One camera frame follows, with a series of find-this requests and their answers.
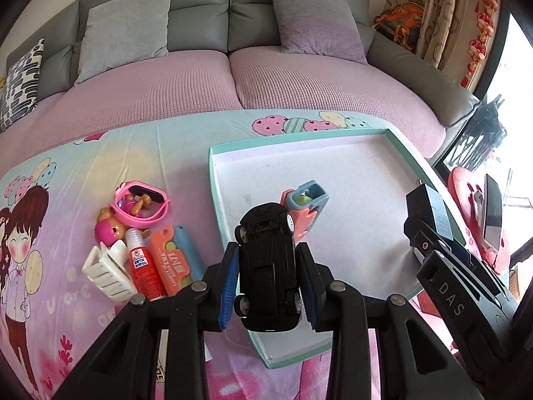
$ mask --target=sofa armrest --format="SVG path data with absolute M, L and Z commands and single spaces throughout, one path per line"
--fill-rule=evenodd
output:
M 367 61 L 416 93 L 444 127 L 472 115 L 480 101 L 440 70 L 376 32 Z

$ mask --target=cartoon girl's face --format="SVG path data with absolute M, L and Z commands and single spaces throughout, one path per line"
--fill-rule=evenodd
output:
M 10 234 L 7 239 L 7 248 L 13 260 L 16 263 L 23 263 L 30 253 L 31 237 L 28 233 L 23 231 L 19 233 L 16 229 Z

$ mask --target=glue bottle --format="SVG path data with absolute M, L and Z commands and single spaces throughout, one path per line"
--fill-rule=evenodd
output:
M 135 287 L 150 301 L 164 298 L 166 294 L 163 282 L 157 273 L 154 259 L 145 247 L 140 230 L 128 229 L 125 237 Z

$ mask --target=car's rear wheel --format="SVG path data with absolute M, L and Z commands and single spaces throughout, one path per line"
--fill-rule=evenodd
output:
M 281 222 L 281 229 L 286 235 L 292 236 L 294 234 L 294 220 L 290 213 L 281 214 L 279 218 Z
M 296 291 L 289 290 L 287 292 L 287 312 L 289 314 L 300 314 L 302 312 L 302 298 L 298 289 Z
M 235 239 L 239 245 L 246 245 L 248 243 L 248 234 L 244 225 L 237 225 L 235 227 Z
M 234 301 L 234 310 L 239 317 L 248 316 L 250 314 L 250 299 L 246 295 L 238 295 Z

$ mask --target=sofa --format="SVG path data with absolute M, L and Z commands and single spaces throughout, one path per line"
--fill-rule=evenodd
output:
M 272 0 L 171 0 L 166 57 L 131 63 L 74 87 L 88 12 L 76 0 L 9 56 L 45 38 L 38 105 L 0 135 L 0 176 L 68 141 L 147 120 L 237 109 L 359 111 L 398 127 L 426 158 L 478 100 L 370 28 L 369 0 L 345 0 L 369 65 L 283 54 Z

